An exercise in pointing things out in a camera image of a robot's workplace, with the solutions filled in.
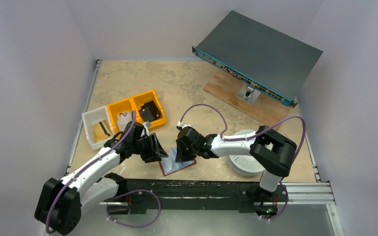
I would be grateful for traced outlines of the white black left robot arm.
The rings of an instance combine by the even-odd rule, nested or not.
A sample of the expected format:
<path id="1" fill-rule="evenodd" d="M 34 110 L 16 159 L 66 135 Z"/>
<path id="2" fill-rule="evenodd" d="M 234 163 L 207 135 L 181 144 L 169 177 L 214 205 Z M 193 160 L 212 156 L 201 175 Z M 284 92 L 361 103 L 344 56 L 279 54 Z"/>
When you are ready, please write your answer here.
<path id="1" fill-rule="evenodd" d="M 76 171 L 61 179 L 48 179 L 41 190 L 34 213 L 45 224 L 47 234 L 69 234 L 77 226 L 83 213 L 109 199 L 130 201 L 132 194 L 148 193 L 159 201 L 151 190 L 129 190 L 127 179 L 112 173 L 132 155 L 139 155 L 145 163 L 159 162 L 168 154 L 155 133 L 145 124 L 130 121 L 125 131 L 114 134 L 98 153 Z"/>

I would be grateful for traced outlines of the red leather card holder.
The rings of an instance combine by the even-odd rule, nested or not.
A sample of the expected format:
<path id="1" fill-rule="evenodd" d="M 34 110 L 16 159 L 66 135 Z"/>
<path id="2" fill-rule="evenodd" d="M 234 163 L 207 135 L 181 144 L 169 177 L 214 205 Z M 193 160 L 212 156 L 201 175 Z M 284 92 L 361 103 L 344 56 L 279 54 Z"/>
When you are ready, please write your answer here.
<path id="1" fill-rule="evenodd" d="M 174 147 L 169 151 L 167 158 L 162 158 L 161 161 L 159 161 L 159 165 L 160 165 L 163 176 L 171 175 L 175 172 L 178 172 L 180 170 L 183 170 L 187 167 L 190 167 L 196 164 L 195 159 L 186 161 L 186 162 L 177 162 L 176 157 L 177 157 L 177 149 Z"/>

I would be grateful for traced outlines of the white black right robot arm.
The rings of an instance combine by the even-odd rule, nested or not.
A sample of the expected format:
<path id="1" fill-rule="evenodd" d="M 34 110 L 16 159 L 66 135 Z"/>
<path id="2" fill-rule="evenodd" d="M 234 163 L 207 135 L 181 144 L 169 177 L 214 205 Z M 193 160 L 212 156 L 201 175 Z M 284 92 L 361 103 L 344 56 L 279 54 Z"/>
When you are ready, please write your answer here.
<path id="1" fill-rule="evenodd" d="M 276 193 L 281 180 L 290 174 L 297 144 L 268 126 L 260 126 L 256 132 L 246 135 L 201 135 L 190 125 L 177 128 L 176 162 L 186 162 L 197 157 L 204 159 L 230 155 L 251 156 L 264 172 L 257 186 L 257 195 L 268 200 Z"/>

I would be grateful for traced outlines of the gold card with black stripe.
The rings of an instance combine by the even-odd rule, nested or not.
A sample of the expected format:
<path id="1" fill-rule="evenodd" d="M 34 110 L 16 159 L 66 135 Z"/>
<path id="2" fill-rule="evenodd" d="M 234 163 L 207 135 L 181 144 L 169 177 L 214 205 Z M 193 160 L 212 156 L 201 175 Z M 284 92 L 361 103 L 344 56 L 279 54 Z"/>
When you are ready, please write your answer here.
<path id="1" fill-rule="evenodd" d="M 101 120 L 93 125 L 95 142 L 102 142 L 112 136 L 107 120 Z"/>

